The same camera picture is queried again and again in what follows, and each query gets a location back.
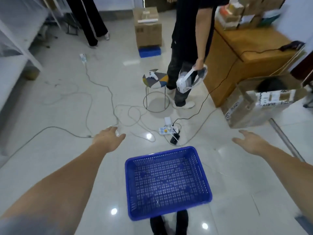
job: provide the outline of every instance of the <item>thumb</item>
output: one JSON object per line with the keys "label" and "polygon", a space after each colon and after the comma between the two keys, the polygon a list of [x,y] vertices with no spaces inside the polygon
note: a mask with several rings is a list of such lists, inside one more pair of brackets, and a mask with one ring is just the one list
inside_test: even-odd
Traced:
{"label": "thumb", "polygon": [[120,139],[120,141],[122,142],[126,137],[126,134],[121,134],[118,138]]}
{"label": "thumb", "polygon": [[239,146],[243,147],[244,146],[244,140],[240,139],[240,138],[232,138],[232,141],[235,143],[235,144],[238,144]]}

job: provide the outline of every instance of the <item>hand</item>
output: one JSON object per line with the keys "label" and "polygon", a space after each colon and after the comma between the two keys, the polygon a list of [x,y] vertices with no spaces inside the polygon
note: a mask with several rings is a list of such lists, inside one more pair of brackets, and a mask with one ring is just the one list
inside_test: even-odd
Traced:
{"label": "hand", "polygon": [[106,153],[114,151],[126,137],[126,134],[121,134],[117,137],[115,134],[116,130],[117,127],[112,126],[105,130],[101,130],[100,133],[94,137],[92,145],[97,145],[100,148],[103,148]]}
{"label": "hand", "polygon": [[245,139],[233,138],[232,140],[250,154],[261,156],[268,149],[268,146],[271,146],[255,133],[246,130],[239,130],[239,132],[244,135]]}
{"label": "hand", "polygon": [[204,68],[204,62],[203,59],[197,59],[196,64],[194,66],[194,69],[197,70],[201,70]]}

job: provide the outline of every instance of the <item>wooden desk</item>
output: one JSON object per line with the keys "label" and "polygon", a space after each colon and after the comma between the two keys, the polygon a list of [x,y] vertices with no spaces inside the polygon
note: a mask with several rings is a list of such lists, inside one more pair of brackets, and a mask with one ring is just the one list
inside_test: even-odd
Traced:
{"label": "wooden desk", "polygon": [[272,27],[224,31],[215,22],[210,52],[205,61],[208,75],[204,79],[215,106],[223,104],[236,83],[251,77],[268,76],[296,53],[295,50],[271,50],[261,54],[248,51],[277,49],[290,42]]}

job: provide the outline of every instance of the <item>power adapter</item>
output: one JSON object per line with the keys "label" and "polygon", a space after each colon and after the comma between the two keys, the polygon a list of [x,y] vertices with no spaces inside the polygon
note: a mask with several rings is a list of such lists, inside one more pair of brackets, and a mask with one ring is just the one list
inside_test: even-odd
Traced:
{"label": "power adapter", "polygon": [[173,134],[174,137],[172,137],[172,139],[170,140],[171,144],[176,145],[177,144],[177,140],[179,140],[180,136],[179,136],[180,131],[178,131],[178,133]]}

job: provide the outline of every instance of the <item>blue box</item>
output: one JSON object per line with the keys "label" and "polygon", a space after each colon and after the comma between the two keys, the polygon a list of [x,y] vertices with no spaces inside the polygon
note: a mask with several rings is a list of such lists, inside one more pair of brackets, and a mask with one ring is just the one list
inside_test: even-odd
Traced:
{"label": "blue box", "polygon": [[194,147],[130,158],[125,162],[128,216],[156,217],[212,201]]}
{"label": "blue box", "polygon": [[161,48],[159,46],[143,47],[138,49],[138,51],[141,58],[161,55]]}

